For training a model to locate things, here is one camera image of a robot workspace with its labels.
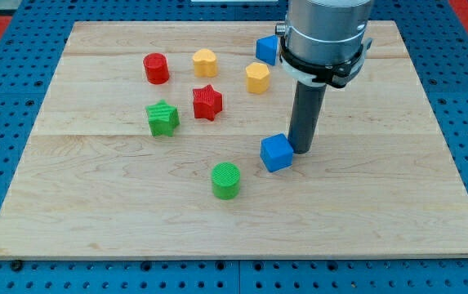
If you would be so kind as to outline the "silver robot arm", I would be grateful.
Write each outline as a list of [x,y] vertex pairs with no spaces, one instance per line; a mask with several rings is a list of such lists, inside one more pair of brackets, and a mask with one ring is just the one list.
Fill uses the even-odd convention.
[[372,0],[290,0],[281,52],[312,65],[338,65],[361,47]]

